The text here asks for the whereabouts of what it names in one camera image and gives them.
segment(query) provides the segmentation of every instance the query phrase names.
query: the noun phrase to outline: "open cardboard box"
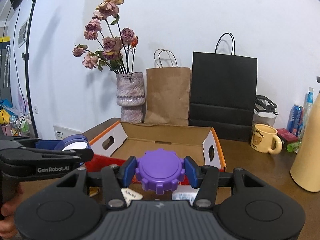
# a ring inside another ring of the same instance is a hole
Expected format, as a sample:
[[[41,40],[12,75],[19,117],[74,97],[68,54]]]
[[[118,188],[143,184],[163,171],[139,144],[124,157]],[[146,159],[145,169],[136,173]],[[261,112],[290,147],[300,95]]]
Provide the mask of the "open cardboard box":
[[[213,128],[167,124],[137,124],[117,121],[89,142],[95,156],[85,165],[99,171],[110,164],[121,165],[130,156],[142,157],[146,151],[175,151],[191,156],[199,165],[211,165],[225,171],[226,164]]]

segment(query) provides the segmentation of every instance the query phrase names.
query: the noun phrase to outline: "yellow bottle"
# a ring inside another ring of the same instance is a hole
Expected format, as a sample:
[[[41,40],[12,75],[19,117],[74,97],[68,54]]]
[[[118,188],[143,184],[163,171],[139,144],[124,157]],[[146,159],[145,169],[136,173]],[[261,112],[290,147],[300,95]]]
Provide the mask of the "yellow bottle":
[[[320,96],[311,108],[299,152],[290,170],[292,179],[311,192],[320,191]]]

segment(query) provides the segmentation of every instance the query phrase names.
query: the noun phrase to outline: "wooden table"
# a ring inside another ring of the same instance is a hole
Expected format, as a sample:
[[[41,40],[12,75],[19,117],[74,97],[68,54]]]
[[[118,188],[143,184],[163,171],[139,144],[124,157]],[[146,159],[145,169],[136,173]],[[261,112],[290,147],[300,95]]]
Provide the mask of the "wooden table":
[[[118,119],[113,118],[88,130],[84,133],[90,140],[108,128]],[[291,198],[295,199],[306,212],[306,223],[302,229],[299,240],[320,239],[320,227],[318,218],[320,217],[320,193],[311,193],[300,188],[290,177],[290,168],[294,161],[295,154],[283,150],[279,155],[259,153],[253,150],[249,143],[220,140],[222,151],[227,164],[227,172],[232,172],[235,167],[242,167],[273,187],[281,190]],[[27,182],[25,183],[28,197],[47,186],[50,182]],[[153,192],[145,192],[140,185],[134,184],[130,188],[143,194],[144,199],[170,200],[171,193],[159,196]],[[219,188],[216,203],[221,203],[230,196],[230,188]],[[97,201],[102,201],[102,195],[95,197]]]

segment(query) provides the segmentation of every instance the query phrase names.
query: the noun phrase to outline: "brown paper bag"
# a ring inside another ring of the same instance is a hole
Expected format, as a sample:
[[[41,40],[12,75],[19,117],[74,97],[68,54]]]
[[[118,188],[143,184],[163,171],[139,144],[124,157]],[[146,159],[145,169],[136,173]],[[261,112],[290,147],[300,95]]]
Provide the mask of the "brown paper bag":
[[[147,112],[145,123],[167,123],[187,126],[190,101],[190,68],[178,67],[173,54],[176,67],[173,66],[170,56],[172,67],[162,67],[160,53],[160,65],[155,59],[159,67],[147,69]]]

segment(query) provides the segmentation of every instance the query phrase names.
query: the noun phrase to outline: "purple lid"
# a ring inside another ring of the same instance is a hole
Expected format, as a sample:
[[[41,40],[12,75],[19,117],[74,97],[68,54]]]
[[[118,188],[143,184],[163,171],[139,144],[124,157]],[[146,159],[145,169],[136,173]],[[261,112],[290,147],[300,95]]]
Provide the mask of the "purple lid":
[[[137,180],[142,182],[144,190],[154,190],[157,195],[176,190],[178,182],[184,179],[184,160],[173,151],[147,151],[137,162]]]

